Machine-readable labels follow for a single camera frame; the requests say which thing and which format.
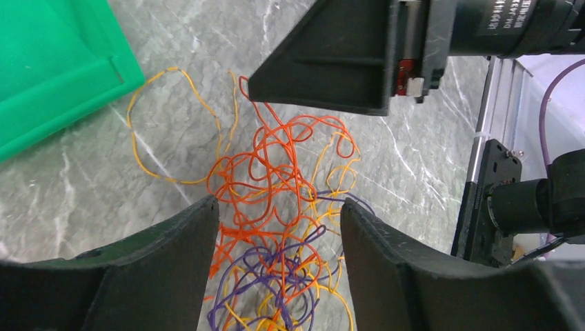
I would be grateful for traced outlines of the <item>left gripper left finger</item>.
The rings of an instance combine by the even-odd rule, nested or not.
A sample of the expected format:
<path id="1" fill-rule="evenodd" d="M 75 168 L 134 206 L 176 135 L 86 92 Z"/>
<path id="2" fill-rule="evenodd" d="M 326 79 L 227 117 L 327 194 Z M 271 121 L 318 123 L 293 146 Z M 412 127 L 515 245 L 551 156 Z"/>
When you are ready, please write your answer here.
<path id="1" fill-rule="evenodd" d="M 196 330 L 219 227 L 207 196 L 72 259 L 1 262 L 2 330 Z"/>

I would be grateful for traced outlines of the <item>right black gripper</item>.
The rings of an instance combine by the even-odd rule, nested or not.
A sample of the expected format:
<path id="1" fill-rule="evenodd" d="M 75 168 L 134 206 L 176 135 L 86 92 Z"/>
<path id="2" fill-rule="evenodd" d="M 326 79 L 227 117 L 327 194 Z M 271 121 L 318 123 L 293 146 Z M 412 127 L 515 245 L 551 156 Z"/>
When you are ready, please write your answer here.
<path id="1" fill-rule="evenodd" d="M 316 1 L 248 80 L 258 102 L 388 114 L 439 88 L 456 1 Z"/>

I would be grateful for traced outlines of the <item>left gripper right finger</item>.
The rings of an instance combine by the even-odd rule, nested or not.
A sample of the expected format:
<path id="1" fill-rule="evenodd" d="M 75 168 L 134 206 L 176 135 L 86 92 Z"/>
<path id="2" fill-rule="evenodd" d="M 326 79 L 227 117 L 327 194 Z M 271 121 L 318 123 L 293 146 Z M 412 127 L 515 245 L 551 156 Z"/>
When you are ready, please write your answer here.
<path id="1" fill-rule="evenodd" d="M 358 330 L 583 330 L 584 263 L 492 268 L 444 254 L 347 199 L 342 245 Z"/>

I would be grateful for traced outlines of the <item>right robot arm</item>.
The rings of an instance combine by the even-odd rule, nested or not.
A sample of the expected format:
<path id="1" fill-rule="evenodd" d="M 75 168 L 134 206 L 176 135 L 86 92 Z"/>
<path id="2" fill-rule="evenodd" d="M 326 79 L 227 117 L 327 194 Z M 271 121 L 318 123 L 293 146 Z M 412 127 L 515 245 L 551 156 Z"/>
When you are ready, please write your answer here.
<path id="1" fill-rule="evenodd" d="M 253 101 L 384 117 L 391 97 L 423 102 L 449 56 L 583 54 L 583 1 L 316 1 L 253 73 Z M 584 151 L 545 157 L 522 183 L 496 140 L 480 148 L 452 253 L 490 252 L 515 234 L 584 242 Z"/>

